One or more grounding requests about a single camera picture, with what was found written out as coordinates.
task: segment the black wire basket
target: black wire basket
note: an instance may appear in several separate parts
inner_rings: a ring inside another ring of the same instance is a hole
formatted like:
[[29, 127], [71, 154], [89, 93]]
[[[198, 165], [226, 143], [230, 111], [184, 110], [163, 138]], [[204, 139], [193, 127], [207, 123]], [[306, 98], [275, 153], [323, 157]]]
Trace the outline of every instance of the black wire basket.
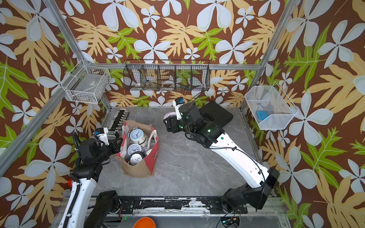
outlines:
[[209, 61], [125, 60], [123, 82], [126, 90], [203, 91], [210, 86]]

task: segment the orange bowl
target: orange bowl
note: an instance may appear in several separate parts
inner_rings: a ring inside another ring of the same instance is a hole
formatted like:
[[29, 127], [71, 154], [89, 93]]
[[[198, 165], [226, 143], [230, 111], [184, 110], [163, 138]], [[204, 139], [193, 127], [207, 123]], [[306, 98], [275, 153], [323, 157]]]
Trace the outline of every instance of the orange bowl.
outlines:
[[138, 220], [133, 228], [156, 228], [156, 225], [151, 218], [144, 217]]

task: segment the clock face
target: clock face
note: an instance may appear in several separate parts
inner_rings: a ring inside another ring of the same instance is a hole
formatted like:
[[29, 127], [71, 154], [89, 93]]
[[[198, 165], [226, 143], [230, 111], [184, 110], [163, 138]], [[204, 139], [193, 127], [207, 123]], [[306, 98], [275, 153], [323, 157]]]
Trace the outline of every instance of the clock face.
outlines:
[[142, 148], [138, 144], [132, 144], [128, 147], [128, 154], [129, 155], [133, 154], [134, 152], [139, 152], [139, 151], [142, 151]]
[[135, 129], [131, 133], [131, 139], [136, 140], [140, 139], [143, 135], [143, 131], [141, 129]]
[[143, 159], [142, 155], [136, 153], [132, 154], [131, 158], [129, 159], [129, 162], [131, 163], [131, 165], [135, 166], [138, 163], [140, 163], [142, 159]]

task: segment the floral wallpaper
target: floral wallpaper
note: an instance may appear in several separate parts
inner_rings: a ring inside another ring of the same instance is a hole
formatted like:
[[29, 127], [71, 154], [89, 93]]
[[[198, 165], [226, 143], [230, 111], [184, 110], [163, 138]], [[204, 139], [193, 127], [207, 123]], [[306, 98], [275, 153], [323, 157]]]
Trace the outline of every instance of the floral wallpaper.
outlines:
[[364, 21], [361, 0], [302, 0], [259, 82], [277, 82], [299, 112], [263, 131], [246, 108], [292, 227], [365, 227]]
[[[76, 60], [41, 0], [0, 0], [0, 155], [60, 88]], [[49, 227], [77, 153], [105, 108], [63, 101], [0, 178], [0, 227]]]
[[[286, 2], [281, 0], [59, 0], [82, 53], [90, 62], [259, 63]], [[123, 69], [110, 70], [112, 105], [171, 106], [196, 92], [127, 91]], [[197, 105], [240, 106], [254, 71], [213, 70]], [[181, 72], [178, 80], [190, 75]]]

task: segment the wire basket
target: wire basket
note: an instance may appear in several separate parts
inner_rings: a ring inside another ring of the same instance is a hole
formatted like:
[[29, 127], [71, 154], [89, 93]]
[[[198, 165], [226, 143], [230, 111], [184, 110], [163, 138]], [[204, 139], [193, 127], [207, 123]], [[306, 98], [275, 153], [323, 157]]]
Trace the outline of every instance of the wire basket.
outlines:
[[[254, 86], [245, 94], [245, 99], [261, 130], [283, 130], [299, 111], [284, 90], [283, 95], [271, 85]], [[289, 107], [284, 97], [293, 106]]]
[[71, 101], [97, 104], [109, 84], [107, 68], [85, 65], [80, 62], [71, 73], [72, 80], [64, 87]]
[[195, 64], [197, 61], [191, 64], [181, 63], [181, 60], [168, 61], [169, 63], [159, 64], [126, 60], [123, 71], [125, 89], [166, 91], [209, 89], [209, 61], [208, 64]]

